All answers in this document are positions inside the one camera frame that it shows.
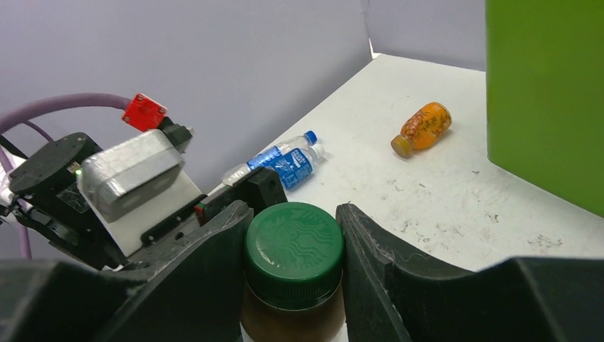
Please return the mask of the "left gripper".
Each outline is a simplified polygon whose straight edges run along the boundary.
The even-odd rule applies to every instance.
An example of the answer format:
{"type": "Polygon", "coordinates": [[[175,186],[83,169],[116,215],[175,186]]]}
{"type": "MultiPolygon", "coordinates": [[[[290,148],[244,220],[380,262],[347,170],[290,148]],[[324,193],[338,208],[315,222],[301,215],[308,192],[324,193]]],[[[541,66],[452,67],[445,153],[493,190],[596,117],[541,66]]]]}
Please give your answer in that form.
{"type": "Polygon", "coordinates": [[[10,209],[18,222],[42,234],[63,253],[95,269],[132,263],[157,244],[180,239],[204,226],[231,203],[253,213],[286,201],[276,172],[259,168],[232,186],[220,186],[142,236],[143,246],[126,259],[80,193],[76,173],[102,149],[85,133],[44,145],[9,174],[10,209]]]}

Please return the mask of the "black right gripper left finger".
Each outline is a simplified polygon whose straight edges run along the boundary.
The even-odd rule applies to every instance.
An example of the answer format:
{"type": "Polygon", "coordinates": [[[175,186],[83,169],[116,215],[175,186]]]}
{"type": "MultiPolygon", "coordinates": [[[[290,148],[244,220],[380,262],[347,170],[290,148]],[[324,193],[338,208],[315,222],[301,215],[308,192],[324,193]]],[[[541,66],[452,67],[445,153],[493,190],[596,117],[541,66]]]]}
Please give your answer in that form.
{"type": "Polygon", "coordinates": [[[240,341],[242,249],[254,212],[188,219],[120,271],[1,262],[3,341],[240,341]]]}

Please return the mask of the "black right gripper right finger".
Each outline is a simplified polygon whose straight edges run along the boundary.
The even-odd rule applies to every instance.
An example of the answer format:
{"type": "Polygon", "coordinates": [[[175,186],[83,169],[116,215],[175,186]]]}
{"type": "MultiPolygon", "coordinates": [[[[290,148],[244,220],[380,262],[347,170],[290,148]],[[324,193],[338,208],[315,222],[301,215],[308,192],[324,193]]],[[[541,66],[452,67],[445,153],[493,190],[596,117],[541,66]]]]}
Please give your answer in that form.
{"type": "Polygon", "coordinates": [[[343,298],[351,341],[601,341],[603,261],[512,257],[473,272],[383,229],[354,204],[343,298]]]}

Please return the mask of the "coffee bottle green cap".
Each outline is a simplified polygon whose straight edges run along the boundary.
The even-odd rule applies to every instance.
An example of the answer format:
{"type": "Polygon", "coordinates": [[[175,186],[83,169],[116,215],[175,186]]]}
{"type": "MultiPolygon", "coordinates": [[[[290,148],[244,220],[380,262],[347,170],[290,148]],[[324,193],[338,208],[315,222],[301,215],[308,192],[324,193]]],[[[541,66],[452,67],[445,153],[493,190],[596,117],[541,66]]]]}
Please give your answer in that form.
{"type": "Polygon", "coordinates": [[[345,323],[343,230],[302,202],[253,218],[244,242],[244,341],[335,341],[345,323]]]}

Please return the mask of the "small orange juice bottle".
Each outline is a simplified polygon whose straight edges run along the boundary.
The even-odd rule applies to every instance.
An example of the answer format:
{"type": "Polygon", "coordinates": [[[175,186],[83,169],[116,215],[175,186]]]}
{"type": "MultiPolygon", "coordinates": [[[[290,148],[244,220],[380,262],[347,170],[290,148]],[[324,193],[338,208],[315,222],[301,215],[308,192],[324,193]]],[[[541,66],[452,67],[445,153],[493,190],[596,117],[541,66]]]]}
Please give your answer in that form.
{"type": "Polygon", "coordinates": [[[451,124],[451,114],[441,103],[428,103],[402,125],[390,146],[398,156],[409,157],[414,152],[431,148],[451,124]]]}

